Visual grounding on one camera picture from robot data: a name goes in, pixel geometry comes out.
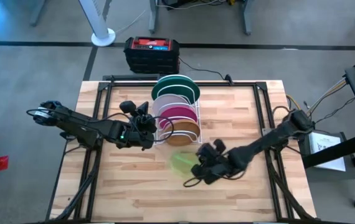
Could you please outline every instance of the black metal frame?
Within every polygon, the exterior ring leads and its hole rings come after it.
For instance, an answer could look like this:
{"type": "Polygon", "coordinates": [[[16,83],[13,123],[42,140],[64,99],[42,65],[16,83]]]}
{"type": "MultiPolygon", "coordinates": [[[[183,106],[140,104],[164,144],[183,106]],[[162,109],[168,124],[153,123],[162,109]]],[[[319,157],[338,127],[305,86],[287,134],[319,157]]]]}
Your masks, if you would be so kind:
{"type": "MultiPolygon", "coordinates": [[[[120,77],[122,80],[126,80],[126,77],[123,77],[123,76],[120,76],[120,77]]],[[[148,83],[114,82],[114,81],[119,80],[120,77],[119,76],[104,76],[103,80],[110,80],[110,82],[100,82],[98,84],[98,91],[97,91],[97,96],[96,96],[95,108],[93,111],[94,118],[96,118],[97,114],[98,114],[98,110],[100,107],[100,100],[102,97],[103,90],[107,90],[104,112],[103,112],[103,118],[106,118],[107,113],[108,113],[108,106],[110,104],[112,87],[154,86],[156,84],[155,82],[148,82],[148,83]]],[[[159,75],[156,75],[154,77],[148,77],[148,78],[156,80],[159,78],[159,75]]],[[[132,76],[130,76],[130,80],[142,80],[142,78],[139,75],[138,76],[132,75],[132,76]]],[[[260,128],[261,135],[263,135],[263,130],[266,128],[265,121],[263,119],[262,105],[260,102],[260,95],[259,95],[259,91],[262,91],[263,96],[264,96],[264,100],[265,100],[265,107],[266,107],[265,109],[267,112],[267,117],[268,117],[268,122],[270,124],[270,128],[275,128],[274,118],[273,118],[273,114],[272,114],[272,107],[270,105],[270,99],[269,99],[269,95],[268,95],[266,82],[238,82],[238,83],[234,83],[231,80],[228,80],[228,81],[220,81],[220,82],[198,82],[197,85],[198,86],[247,86],[247,87],[252,87],[254,97],[255,97],[255,106],[257,108],[259,128],[260,128]]],[[[81,180],[80,180],[80,186],[82,185],[82,183],[84,182],[84,180],[86,179],[86,176],[87,176],[91,152],[92,152],[91,150],[87,150],[86,155],[85,155],[85,160],[83,162],[82,176],[81,176],[81,180]]],[[[102,149],[100,148],[100,150],[98,150],[96,153],[95,164],[100,163],[101,152],[102,152],[102,149]]],[[[275,153],[275,159],[277,160],[277,166],[278,166],[278,172],[279,172],[280,178],[283,180],[283,183],[287,186],[282,156],[280,154],[280,151],[275,151],[274,153],[275,153]]],[[[60,163],[59,173],[57,175],[57,180],[55,182],[52,198],[49,203],[49,209],[48,209],[47,217],[46,217],[47,221],[49,220],[49,217],[50,217],[50,211],[52,209],[52,205],[53,205],[53,201],[54,201],[54,197],[55,197],[55,192],[56,192],[57,184],[58,184],[59,177],[60,177],[63,159],[60,163]]],[[[270,150],[265,151],[265,160],[266,160],[266,165],[272,161],[272,157],[270,155],[270,150]]],[[[75,207],[75,213],[73,215],[73,220],[72,220],[73,222],[91,222],[93,203],[94,203],[94,199],[95,199],[97,175],[98,175],[98,170],[95,173],[95,178],[93,179],[93,182],[90,187],[88,207],[87,207],[87,213],[86,213],[85,218],[80,218],[80,211],[82,208],[82,199],[81,199],[79,201],[78,205],[75,207]]],[[[273,199],[273,205],[274,205],[277,221],[279,221],[281,219],[295,221],[294,216],[293,216],[292,206],[290,205],[290,203],[288,202],[286,197],[284,197],[284,198],[285,198],[285,205],[286,205],[288,218],[282,218],[282,211],[280,208],[280,201],[278,199],[277,186],[276,186],[275,181],[270,176],[270,173],[269,173],[269,181],[270,181],[270,188],[272,191],[272,199],[273,199]]]]}

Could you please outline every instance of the dish rack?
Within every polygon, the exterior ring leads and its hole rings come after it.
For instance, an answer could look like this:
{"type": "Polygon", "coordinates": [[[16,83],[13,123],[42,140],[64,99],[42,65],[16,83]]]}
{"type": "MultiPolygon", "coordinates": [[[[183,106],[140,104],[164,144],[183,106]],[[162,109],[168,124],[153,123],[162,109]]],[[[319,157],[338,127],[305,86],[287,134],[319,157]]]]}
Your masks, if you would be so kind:
{"type": "MultiPolygon", "coordinates": [[[[188,118],[186,116],[173,116],[173,117],[169,117],[169,118],[184,118],[184,119],[190,119],[194,122],[197,123],[198,127],[200,128],[200,135],[197,136],[195,133],[191,132],[191,131],[174,131],[172,136],[176,136],[176,135],[180,135],[180,136],[187,136],[188,138],[190,138],[190,140],[192,142],[195,142],[195,143],[198,143],[198,144],[202,144],[202,129],[201,129],[201,116],[200,116],[200,99],[198,99],[196,101],[196,96],[195,96],[195,93],[194,93],[194,90],[188,86],[185,86],[185,85],[170,85],[170,86],[166,86],[162,89],[160,89],[158,92],[157,92],[157,97],[159,97],[159,93],[161,93],[163,90],[167,89],[167,88],[171,88],[171,87],[183,87],[183,88],[188,88],[191,90],[192,92],[192,99],[193,99],[193,102],[194,104],[193,105],[190,105],[190,103],[168,103],[162,107],[160,107],[160,109],[158,110],[157,114],[154,114],[154,116],[159,116],[160,115],[160,111],[161,109],[163,109],[164,107],[166,106],[170,106],[170,105],[186,105],[186,106],[189,106],[191,107],[192,109],[194,109],[194,112],[196,113],[196,116],[197,116],[197,122],[194,121],[192,118],[188,118]],[[192,139],[190,134],[194,135],[194,136],[197,136],[196,139],[192,139]]],[[[187,102],[190,102],[189,98],[187,96],[184,96],[184,95],[177,95],[177,96],[181,96],[183,97],[187,102]]],[[[164,121],[166,119],[162,119],[162,118],[156,118],[156,126],[157,126],[157,131],[155,132],[154,134],[154,138],[155,140],[159,140],[159,139],[164,139],[165,137],[167,137],[171,132],[168,131],[166,133],[162,133],[164,131],[164,129],[161,129],[161,127],[159,127],[159,124],[160,124],[160,121],[164,121]]],[[[156,141],[154,144],[162,144],[164,143],[165,141],[156,141]]]]}

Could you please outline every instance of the concrete floor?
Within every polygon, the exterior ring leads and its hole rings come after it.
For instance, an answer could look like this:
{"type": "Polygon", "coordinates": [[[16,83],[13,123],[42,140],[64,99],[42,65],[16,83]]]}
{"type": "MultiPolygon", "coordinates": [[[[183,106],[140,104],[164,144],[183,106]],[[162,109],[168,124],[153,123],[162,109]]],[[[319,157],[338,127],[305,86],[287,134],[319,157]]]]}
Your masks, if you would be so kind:
{"type": "MultiPolygon", "coordinates": [[[[0,40],[86,42],[91,30],[78,1],[48,1],[35,28],[29,26],[33,1],[0,1],[0,40]]],[[[147,1],[114,0],[107,24],[118,30],[148,7],[147,1]]],[[[253,4],[253,34],[242,33],[239,4],[201,6],[184,11],[160,9],[158,32],[185,43],[355,45],[355,1],[257,0],[253,4]]],[[[146,36],[148,11],[124,32],[146,36]]],[[[121,48],[98,49],[90,79],[131,74],[121,48]]],[[[91,47],[0,46],[0,156],[9,155],[0,172],[0,223],[44,220],[59,168],[64,141],[59,130],[35,124],[25,110],[45,100],[73,108],[91,47]]],[[[355,64],[355,51],[181,49],[194,67],[231,74],[236,80],[283,80],[285,90],[303,106],[314,102],[355,64]]],[[[181,73],[197,80],[216,80],[212,73],[181,73]]],[[[347,87],[326,99],[314,113],[321,118],[353,97],[347,87]]],[[[318,129],[355,136],[355,102],[318,129]]],[[[355,181],[310,182],[318,217],[355,223],[355,181]]]]}

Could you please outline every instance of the wooden table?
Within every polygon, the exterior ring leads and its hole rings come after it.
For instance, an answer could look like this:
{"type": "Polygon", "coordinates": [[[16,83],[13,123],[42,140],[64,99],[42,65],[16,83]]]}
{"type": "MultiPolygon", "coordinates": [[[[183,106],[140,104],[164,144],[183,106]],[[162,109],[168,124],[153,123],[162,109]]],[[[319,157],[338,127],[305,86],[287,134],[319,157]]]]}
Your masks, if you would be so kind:
{"type": "MultiPolygon", "coordinates": [[[[267,81],[272,108],[287,106],[283,82],[267,81]]],[[[92,116],[98,82],[83,82],[76,111],[92,116]]],[[[113,87],[108,114],[120,112],[119,104],[132,100],[137,105],[149,101],[151,87],[113,87]]],[[[260,137],[253,90],[248,87],[201,87],[201,128],[204,142],[221,138],[228,149],[251,143],[260,137]]],[[[286,115],[278,110],[276,124],[286,115]]],[[[126,120],[122,116],[113,119],[126,120]]],[[[71,142],[66,150],[77,146],[71,142]]],[[[298,149],[295,142],[291,147],[298,149]]],[[[98,175],[93,222],[253,222],[275,221],[264,153],[255,156],[245,175],[235,181],[220,179],[192,188],[182,183],[187,179],[172,171],[169,160],[173,152],[196,152],[198,144],[171,147],[154,145],[117,149],[103,145],[98,175]]],[[[50,217],[54,218],[75,195],[85,155],[79,149],[64,157],[50,217]]],[[[312,216],[316,216],[301,156],[291,150],[282,151],[288,187],[312,216]]],[[[86,211],[84,197],[82,215],[86,211]]],[[[285,206],[280,199],[283,217],[285,206]]]]}

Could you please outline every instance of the metal table leg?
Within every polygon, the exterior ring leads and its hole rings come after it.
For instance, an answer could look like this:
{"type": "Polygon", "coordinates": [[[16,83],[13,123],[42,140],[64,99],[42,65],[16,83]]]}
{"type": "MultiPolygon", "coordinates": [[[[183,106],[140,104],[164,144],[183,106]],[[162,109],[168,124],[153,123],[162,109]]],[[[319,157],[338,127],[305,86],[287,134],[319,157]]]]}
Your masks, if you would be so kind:
{"type": "Polygon", "coordinates": [[[253,0],[244,0],[244,3],[242,4],[244,33],[246,35],[251,35],[251,33],[252,33],[250,16],[248,15],[252,3],[253,3],[253,0]]]}
{"type": "Polygon", "coordinates": [[[149,21],[149,26],[148,30],[154,34],[156,30],[156,24],[157,24],[157,19],[158,19],[158,0],[150,0],[150,21],[149,21]]]}
{"type": "Polygon", "coordinates": [[[38,24],[40,14],[42,13],[45,4],[46,0],[37,0],[34,12],[32,12],[31,19],[29,20],[31,26],[35,27],[38,24]]]}

